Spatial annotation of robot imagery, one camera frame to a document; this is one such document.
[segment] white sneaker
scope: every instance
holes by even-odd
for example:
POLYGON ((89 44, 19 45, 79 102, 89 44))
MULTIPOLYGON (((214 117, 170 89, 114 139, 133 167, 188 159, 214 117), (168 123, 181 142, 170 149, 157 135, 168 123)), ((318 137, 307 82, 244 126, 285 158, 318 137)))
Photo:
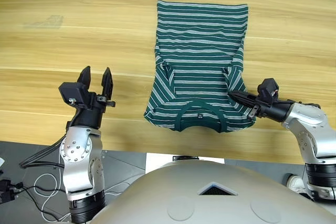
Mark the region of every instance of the white sneaker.
POLYGON ((306 194, 306 188, 304 187, 303 180, 298 175, 291 175, 288 180, 286 186, 288 189, 298 193, 298 194, 306 194))

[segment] screw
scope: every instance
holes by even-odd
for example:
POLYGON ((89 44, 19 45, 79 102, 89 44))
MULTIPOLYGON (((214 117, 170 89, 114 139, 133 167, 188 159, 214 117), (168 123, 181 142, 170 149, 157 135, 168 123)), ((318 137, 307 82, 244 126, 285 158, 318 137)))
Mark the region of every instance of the screw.
POLYGON ((74 103, 77 102, 77 101, 76 101, 75 98, 69 98, 69 102, 71 102, 71 104, 74 104, 74 103))

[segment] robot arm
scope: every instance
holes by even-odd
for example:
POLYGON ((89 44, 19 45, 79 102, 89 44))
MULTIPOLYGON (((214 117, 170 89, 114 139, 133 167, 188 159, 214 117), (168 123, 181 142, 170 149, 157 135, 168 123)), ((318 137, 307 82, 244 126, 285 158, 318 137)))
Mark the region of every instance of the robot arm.
POLYGON ((90 67, 83 69, 77 82, 64 82, 59 91, 66 104, 76 108, 67 124, 66 137, 59 152, 64 160, 63 182, 73 223, 91 220, 105 207, 102 142, 98 130, 110 101, 113 82, 107 68, 102 79, 103 92, 89 92, 90 67))
POLYGON ((290 130, 296 137, 306 163, 311 196, 336 199, 336 131, 328 123, 318 104, 302 104, 278 99, 279 87, 274 79, 265 79, 254 95, 233 91, 230 96, 252 108, 249 117, 267 117, 290 130))

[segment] wooden table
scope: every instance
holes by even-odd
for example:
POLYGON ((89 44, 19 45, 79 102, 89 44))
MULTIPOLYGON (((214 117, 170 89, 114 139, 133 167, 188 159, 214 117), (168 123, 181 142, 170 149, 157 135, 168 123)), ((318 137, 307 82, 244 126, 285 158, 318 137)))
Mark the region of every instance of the wooden table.
MULTIPOLYGON (((107 150, 302 163, 296 139, 258 119, 246 130, 173 132, 143 118, 152 89, 157 0, 0 0, 1 141, 49 145, 74 110, 58 92, 91 65, 91 90, 113 73, 115 108, 102 122, 107 150)), ((280 97, 320 103, 336 127, 335 0, 166 0, 249 5, 244 80, 264 78, 280 97)))

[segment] t-shirt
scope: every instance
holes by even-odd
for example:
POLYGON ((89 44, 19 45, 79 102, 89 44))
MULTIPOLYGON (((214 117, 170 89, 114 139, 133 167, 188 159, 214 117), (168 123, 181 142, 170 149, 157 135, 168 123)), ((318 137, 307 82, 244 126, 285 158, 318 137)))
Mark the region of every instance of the t-shirt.
POLYGON ((205 126, 217 132, 254 124, 251 108, 230 98, 246 91, 241 78, 247 5, 157 2, 155 79, 144 117, 182 131, 205 126))

